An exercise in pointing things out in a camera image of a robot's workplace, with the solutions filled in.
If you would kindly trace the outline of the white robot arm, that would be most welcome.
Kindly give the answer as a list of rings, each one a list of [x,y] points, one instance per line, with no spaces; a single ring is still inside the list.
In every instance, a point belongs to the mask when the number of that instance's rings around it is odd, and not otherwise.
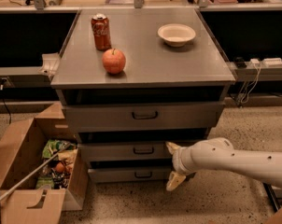
[[[168,191],[200,170],[230,171],[282,189],[282,152],[237,150],[222,137],[199,141],[189,147],[173,142],[166,142],[166,146],[174,168],[166,185]]]

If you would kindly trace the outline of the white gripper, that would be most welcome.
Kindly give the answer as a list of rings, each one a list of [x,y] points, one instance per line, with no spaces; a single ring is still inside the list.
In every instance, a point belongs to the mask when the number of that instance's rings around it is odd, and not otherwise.
[[[178,144],[169,141],[166,141],[165,144],[169,153],[173,155],[172,163],[175,169],[175,171],[172,171],[169,175],[166,184],[166,190],[173,191],[185,181],[185,175],[190,175],[193,173],[193,160],[188,148],[180,147]]]

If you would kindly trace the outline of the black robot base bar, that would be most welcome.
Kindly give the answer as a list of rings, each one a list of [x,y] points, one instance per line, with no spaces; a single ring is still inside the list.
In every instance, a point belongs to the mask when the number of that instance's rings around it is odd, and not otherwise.
[[[264,186],[264,189],[265,189],[265,191],[267,193],[267,196],[268,196],[268,198],[270,200],[270,203],[271,203],[271,205],[273,207],[273,210],[276,213],[280,209],[280,203],[279,203],[278,199],[275,196],[275,192],[272,189],[271,185],[264,184],[263,186]]]

